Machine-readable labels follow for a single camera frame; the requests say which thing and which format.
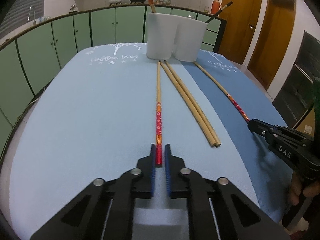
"human hand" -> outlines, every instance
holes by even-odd
[[[291,186],[288,196],[288,201],[292,205],[296,206],[299,204],[299,195],[302,191],[302,183],[297,173],[293,172],[291,179]],[[309,186],[305,187],[303,190],[303,194],[305,197],[314,197],[320,193],[320,182],[315,181],[311,183]]]

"wooden chopstick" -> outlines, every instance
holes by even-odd
[[[206,115],[204,114],[204,112],[202,111],[201,107],[199,106],[199,104],[197,103],[197,101],[194,99],[193,95],[190,93],[190,91],[188,90],[188,88],[186,87],[186,85],[183,83],[183,81],[181,80],[181,78],[178,76],[178,74],[174,71],[174,69],[172,68],[172,66],[166,61],[164,60],[165,64],[167,65],[167,67],[169,68],[170,72],[172,73],[172,75],[175,77],[176,81],[179,83],[180,87],[183,89],[183,91],[186,93],[186,95],[188,96],[188,98],[190,99],[190,101],[192,102],[192,104],[194,105],[194,107],[196,108],[196,110],[198,111],[199,115],[201,116],[201,118],[203,119],[205,125],[208,127],[210,133],[212,134],[214,140],[216,141],[216,146],[220,146],[221,145],[221,141],[217,135],[217,133],[215,132],[215,130],[213,129],[212,125],[210,124],[208,118],[206,117]]]
[[[202,72],[204,74],[207,75],[208,78],[210,78],[217,86],[218,88],[220,88],[220,90],[227,96],[227,98],[231,101],[231,103],[235,106],[235,108],[238,110],[238,112],[241,114],[241,116],[243,117],[243,119],[246,122],[249,122],[250,119],[248,118],[248,116],[245,114],[245,112],[242,110],[242,108],[238,105],[238,103],[233,99],[233,97],[228,93],[227,90],[224,89],[224,87],[222,85],[220,85],[220,83],[212,76],[209,74],[208,71],[206,71],[203,67],[201,67],[197,62],[193,62],[198,68],[200,68],[202,70]]]
[[[160,62],[157,65],[157,104],[156,104],[156,166],[162,166],[162,120]]]
[[[215,141],[214,137],[212,136],[212,134],[210,133],[210,131],[209,131],[208,127],[206,126],[204,120],[201,118],[200,114],[196,110],[195,106],[192,104],[192,102],[190,101],[189,97],[187,96],[187,94],[182,89],[182,87],[180,87],[179,83],[177,82],[177,80],[175,79],[173,74],[170,72],[170,70],[167,68],[167,66],[164,65],[160,60],[159,60],[159,62],[161,64],[163,70],[166,72],[167,76],[171,80],[172,84],[175,86],[175,88],[177,89],[177,91],[179,92],[179,94],[181,95],[181,97],[183,98],[183,100],[185,101],[187,106],[189,107],[191,113],[193,114],[193,116],[196,119],[196,121],[198,122],[201,130],[203,131],[205,137],[207,138],[210,146],[211,147],[214,146],[216,144],[216,141]]]

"white ceramic holder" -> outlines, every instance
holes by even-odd
[[[148,13],[147,57],[169,59],[180,17],[177,15]]]
[[[180,61],[194,62],[197,59],[207,23],[181,17],[175,37],[174,57]]]

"cabinet door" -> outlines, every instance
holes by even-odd
[[[77,54],[73,17],[64,17],[52,22],[53,37],[58,59],[63,68]]]
[[[78,52],[91,47],[89,13],[74,15],[73,22]]]
[[[172,9],[172,14],[183,16],[183,17],[188,17],[188,15],[193,15],[195,18],[197,16],[197,13],[195,12],[190,12],[190,11],[180,10],[180,9]]]
[[[202,21],[202,22],[206,22],[209,18],[210,17],[208,17],[207,15],[198,14],[197,20]],[[214,32],[218,33],[219,29],[220,29],[220,24],[221,24],[220,20],[213,19],[211,22],[209,22],[209,24],[207,26],[207,30],[214,31]]]
[[[116,43],[142,42],[145,6],[116,9]]]
[[[4,115],[0,110],[0,153],[4,148],[7,138],[9,137],[9,134],[11,132],[11,129],[12,129],[11,125],[5,119]]]
[[[209,45],[209,44],[202,43],[201,44],[201,49],[205,49],[207,51],[213,51],[213,46]]]
[[[26,75],[37,94],[60,71],[51,23],[22,35],[18,38],[18,47]]]
[[[33,94],[23,74],[15,42],[0,51],[0,62],[0,108],[14,125]]]
[[[156,8],[157,13],[164,13],[164,14],[171,14],[171,8],[167,7],[157,7]],[[147,15],[146,15],[146,27],[144,29],[144,42],[148,41],[148,13],[151,12],[150,6],[147,6]]]
[[[94,46],[115,43],[115,13],[115,8],[91,13],[91,33]]]

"light blue tablecloth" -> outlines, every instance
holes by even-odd
[[[110,44],[79,52],[57,75],[28,120],[12,164],[10,214],[22,240],[95,178],[111,180],[135,167],[155,143],[156,60],[145,43]],[[163,145],[203,177],[229,178],[272,219],[281,218],[291,170],[252,135],[240,114],[193,64],[169,62],[207,115],[222,145],[211,148],[161,71]],[[268,99],[222,56],[198,62],[250,118],[284,125]],[[187,239],[185,200],[166,196],[164,168],[155,196],[137,200],[133,239]]]

